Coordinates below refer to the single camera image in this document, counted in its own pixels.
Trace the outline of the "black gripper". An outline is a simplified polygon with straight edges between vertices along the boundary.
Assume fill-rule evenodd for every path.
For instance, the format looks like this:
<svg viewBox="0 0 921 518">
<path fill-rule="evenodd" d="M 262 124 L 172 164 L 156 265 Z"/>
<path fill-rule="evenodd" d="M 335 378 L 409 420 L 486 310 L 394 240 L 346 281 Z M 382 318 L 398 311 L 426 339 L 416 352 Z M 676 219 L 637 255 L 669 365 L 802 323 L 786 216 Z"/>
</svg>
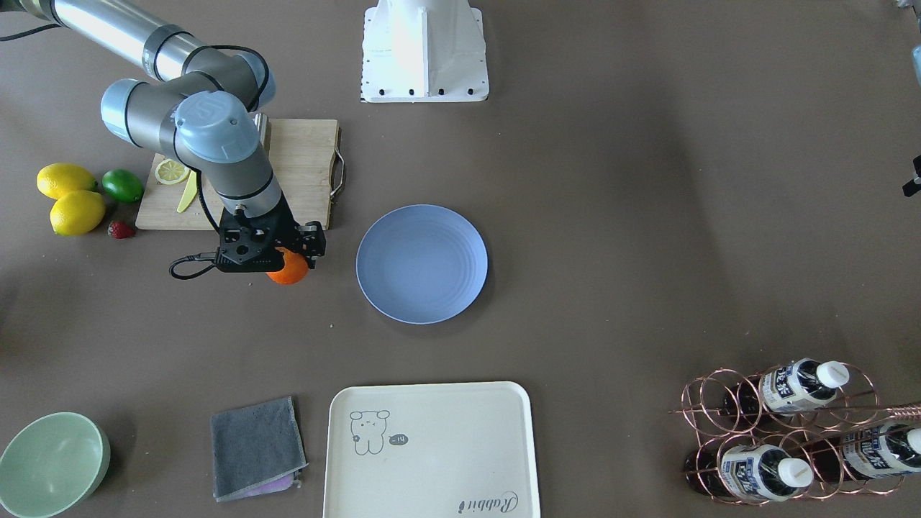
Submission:
<svg viewBox="0 0 921 518">
<path fill-rule="evenodd" d="M 278 271 L 285 265 L 279 248 L 301 255 L 312 270 L 318 258 L 325 256 L 327 247 L 322 223 L 309 221 L 299 225 L 286 197 L 281 197 L 272 210 L 259 217 L 223 209 L 218 237 L 216 267 L 224 273 Z"/>
</svg>

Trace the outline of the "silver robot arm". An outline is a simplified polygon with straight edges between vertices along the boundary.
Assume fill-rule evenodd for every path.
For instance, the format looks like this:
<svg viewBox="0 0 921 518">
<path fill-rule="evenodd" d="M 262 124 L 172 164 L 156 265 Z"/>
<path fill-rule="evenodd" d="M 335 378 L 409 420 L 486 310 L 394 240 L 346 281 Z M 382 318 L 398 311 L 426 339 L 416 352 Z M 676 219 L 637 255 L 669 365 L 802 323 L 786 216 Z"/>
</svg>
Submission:
<svg viewBox="0 0 921 518">
<path fill-rule="evenodd" d="M 119 80 L 101 100 L 116 137 L 184 164 L 223 204 L 214 252 L 188 256 L 226 273 L 279 272 L 293 253 L 315 268 L 325 255 L 319 221 L 290 210 L 253 112 L 274 95 L 266 59 L 249 48 L 207 45 L 129 1 L 4 1 L 67 27 L 142 68 L 150 81 Z"/>
</svg>

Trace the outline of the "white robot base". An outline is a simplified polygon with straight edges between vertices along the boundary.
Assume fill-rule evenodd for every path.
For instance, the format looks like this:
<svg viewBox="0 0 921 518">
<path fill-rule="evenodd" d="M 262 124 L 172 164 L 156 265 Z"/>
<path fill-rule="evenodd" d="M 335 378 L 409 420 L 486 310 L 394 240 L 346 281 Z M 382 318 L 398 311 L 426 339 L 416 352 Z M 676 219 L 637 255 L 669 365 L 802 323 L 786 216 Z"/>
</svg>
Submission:
<svg viewBox="0 0 921 518">
<path fill-rule="evenodd" d="M 379 1 L 363 20 L 362 102 L 488 99 L 483 13 L 469 2 Z"/>
</svg>

